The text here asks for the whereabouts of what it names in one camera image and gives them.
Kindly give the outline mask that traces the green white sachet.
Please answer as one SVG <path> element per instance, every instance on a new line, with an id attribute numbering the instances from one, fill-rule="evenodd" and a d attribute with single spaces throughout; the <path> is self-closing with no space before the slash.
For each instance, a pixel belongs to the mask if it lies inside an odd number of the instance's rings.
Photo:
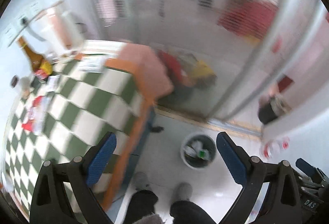
<path id="1" fill-rule="evenodd" d="M 202 149 L 198 152 L 198 158 L 203 159 L 203 160 L 209 160 L 210 158 L 210 153 L 207 149 Z"/>

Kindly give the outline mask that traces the red white snack bag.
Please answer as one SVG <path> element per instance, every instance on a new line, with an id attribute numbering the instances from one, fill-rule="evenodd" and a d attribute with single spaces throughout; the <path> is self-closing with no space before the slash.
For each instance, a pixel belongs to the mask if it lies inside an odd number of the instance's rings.
<path id="1" fill-rule="evenodd" d="M 29 131 L 36 136 L 49 134 L 55 125 L 55 118 L 50 114 L 53 97 L 37 96 L 32 100 L 27 115 L 21 125 L 24 131 Z"/>

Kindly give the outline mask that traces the small white green box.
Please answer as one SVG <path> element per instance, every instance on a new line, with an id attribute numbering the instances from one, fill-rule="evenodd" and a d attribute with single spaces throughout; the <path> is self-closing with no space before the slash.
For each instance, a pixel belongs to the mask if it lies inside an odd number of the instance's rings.
<path id="1" fill-rule="evenodd" d="M 107 55 L 86 55 L 78 64 L 79 71 L 101 73 L 107 60 Z"/>

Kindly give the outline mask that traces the white round trash bin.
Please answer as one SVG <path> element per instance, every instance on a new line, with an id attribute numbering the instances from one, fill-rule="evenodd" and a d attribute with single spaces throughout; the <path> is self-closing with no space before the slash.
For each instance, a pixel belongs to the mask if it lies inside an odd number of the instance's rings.
<path id="1" fill-rule="evenodd" d="M 209 160 L 198 158 L 198 152 L 202 149 L 209 151 Z M 208 167 L 215 160 L 216 153 L 217 149 L 214 140 L 200 132 L 194 132 L 185 137 L 180 149 L 182 161 L 186 166 L 194 170 Z"/>

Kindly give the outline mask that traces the black trash bin outside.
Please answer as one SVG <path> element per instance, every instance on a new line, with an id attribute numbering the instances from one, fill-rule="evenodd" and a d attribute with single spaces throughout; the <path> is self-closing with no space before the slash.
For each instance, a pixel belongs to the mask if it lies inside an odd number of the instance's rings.
<path id="1" fill-rule="evenodd" d="M 264 125 L 288 114 L 291 107 L 281 95 L 271 96 L 258 110 L 258 119 Z"/>

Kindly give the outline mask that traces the clear plastic water bottle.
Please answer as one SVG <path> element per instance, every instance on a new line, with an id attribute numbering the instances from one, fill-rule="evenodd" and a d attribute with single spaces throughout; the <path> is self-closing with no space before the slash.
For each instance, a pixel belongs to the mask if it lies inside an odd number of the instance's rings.
<path id="1" fill-rule="evenodd" d="M 264 158 L 273 159 L 287 150 L 289 148 L 289 143 L 290 139 L 288 137 L 269 140 L 262 146 L 260 153 Z"/>

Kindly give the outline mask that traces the left grey slipper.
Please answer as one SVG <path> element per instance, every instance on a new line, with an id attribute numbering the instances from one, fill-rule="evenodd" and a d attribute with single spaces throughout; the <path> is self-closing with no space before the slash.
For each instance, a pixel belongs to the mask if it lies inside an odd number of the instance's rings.
<path id="1" fill-rule="evenodd" d="M 132 186 L 136 191 L 151 190 L 148 177 L 143 172 L 137 172 L 132 178 Z"/>

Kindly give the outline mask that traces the grey slipper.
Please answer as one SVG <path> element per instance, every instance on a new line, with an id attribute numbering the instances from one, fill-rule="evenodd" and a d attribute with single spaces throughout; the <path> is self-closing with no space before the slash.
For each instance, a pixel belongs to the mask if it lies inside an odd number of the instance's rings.
<path id="1" fill-rule="evenodd" d="M 192 185 L 187 182 L 182 182 L 174 190 L 172 201 L 189 201 L 192 196 L 192 192 Z"/>
<path id="2" fill-rule="evenodd" d="M 132 178 L 132 186 L 136 191 L 151 190 L 148 177 L 143 172 L 137 172 Z"/>

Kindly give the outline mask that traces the blue cabinet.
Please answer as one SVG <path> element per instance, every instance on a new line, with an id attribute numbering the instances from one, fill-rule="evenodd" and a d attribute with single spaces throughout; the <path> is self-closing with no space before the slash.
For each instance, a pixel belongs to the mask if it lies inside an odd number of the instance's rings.
<path id="1" fill-rule="evenodd" d="M 107 211 L 107 215 L 113 222 L 115 222 L 115 220 L 117 218 L 119 208 L 121 207 L 125 193 L 128 189 L 130 181 L 134 175 L 134 171 L 135 171 L 135 168 L 139 161 L 140 155 L 142 154 L 144 145 L 148 139 L 148 136 L 151 133 L 151 129 L 153 127 L 155 117 L 156 117 L 156 113 L 155 113 L 154 109 L 152 109 L 150 111 L 148 119 L 144 125 L 144 130 L 140 137 L 140 141 L 138 142 L 137 146 L 135 147 L 135 149 L 132 151 L 131 155 L 129 156 L 129 162 L 127 165 L 126 172 L 124 174 L 123 181 L 120 185 L 118 193 L 114 197 L 114 201 L 111 204 L 110 209 Z"/>

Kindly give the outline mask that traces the right grey slipper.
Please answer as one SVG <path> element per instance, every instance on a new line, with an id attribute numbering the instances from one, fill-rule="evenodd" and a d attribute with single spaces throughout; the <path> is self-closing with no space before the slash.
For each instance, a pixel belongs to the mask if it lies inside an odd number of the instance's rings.
<path id="1" fill-rule="evenodd" d="M 172 201 L 189 201 L 192 196 L 192 192 L 192 185 L 187 182 L 182 182 L 174 190 Z"/>

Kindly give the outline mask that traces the dark rag on floor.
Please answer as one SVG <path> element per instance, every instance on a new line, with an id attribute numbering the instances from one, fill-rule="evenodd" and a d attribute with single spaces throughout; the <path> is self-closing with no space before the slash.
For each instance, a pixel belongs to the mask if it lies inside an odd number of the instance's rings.
<path id="1" fill-rule="evenodd" d="M 151 127 L 150 129 L 151 133 L 161 133 L 163 131 L 164 131 L 164 127 L 161 126 Z"/>

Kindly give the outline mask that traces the green white checkered tablecloth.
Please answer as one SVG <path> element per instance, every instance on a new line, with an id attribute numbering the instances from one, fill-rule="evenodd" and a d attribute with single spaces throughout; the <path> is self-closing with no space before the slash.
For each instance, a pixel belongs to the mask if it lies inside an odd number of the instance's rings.
<path id="1" fill-rule="evenodd" d="M 116 135 L 117 146 L 92 191 L 103 209 L 112 204 L 154 105 L 140 68 L 119 59 L 126 44 L 88 41 L 74 59 L 55 65 L 55 74 L 61 75 L 55 92 L 47 93 L 45 85 L 38 84 L 29 98 L 18 97 L 12 103 L 1 132 L 1 193 L 24 219 L 30 216 L 42 163 L 48 159 L 65 163 L 83 156 L 108 131 Z M 86 55 L 107 55 L 101 73 L 79 71 Z M 49 134 L 36 136 L 21 125 L 32 100 L 41 95 L 53 97 L 50 114 L 56 121 Z"/>

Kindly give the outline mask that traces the glass jar with dark lid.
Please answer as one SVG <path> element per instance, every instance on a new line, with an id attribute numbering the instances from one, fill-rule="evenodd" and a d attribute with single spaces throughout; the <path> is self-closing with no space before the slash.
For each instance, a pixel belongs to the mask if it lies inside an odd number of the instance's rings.
<path id="1" fill-rule="evenodd" d="M 10 87 L 22 98 L 27 99 L 31 93 L 31 83 L 34 79 L 34 76 L 23 76 L 19 77 L 18 75 L 13 76 L 10 81 Z"/>

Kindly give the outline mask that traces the sliding glass door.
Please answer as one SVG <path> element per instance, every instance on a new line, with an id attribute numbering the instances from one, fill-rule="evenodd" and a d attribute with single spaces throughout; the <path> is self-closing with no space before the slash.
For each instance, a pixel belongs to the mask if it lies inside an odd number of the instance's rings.
<path id="1" fill-rule="evenodd" d="M 173 92 L 160 106 L 259 131 L 259 110 L 310 47 L 320 0 L 93 0 L 105 38 L 152 47 Z"/>

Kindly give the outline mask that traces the pink white electric kettle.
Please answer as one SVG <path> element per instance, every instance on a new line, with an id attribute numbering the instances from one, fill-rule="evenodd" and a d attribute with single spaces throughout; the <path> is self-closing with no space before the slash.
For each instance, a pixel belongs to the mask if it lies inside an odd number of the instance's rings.
<path id="1" fill-rule="evenodd" d="M 65 0 L 59 0 L 51 7 L 43 9 L 35 20 L 41 25 L 43 37 L 59 56 L 79 51 L 84 44 L 84 36 Z"/>

